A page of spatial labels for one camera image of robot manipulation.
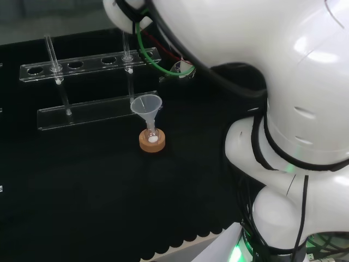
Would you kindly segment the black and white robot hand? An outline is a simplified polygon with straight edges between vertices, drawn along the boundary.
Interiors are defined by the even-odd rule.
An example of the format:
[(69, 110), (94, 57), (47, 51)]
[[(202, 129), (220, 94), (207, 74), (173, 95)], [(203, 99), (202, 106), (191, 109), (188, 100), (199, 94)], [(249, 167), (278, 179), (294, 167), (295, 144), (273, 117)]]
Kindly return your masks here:
[(179, 76), (180, 79), (191, 79), (196, 73), (196, 68), (188, 62), (180, 61), (179, 72), (180, 73), (187, 72), (187, 74)]

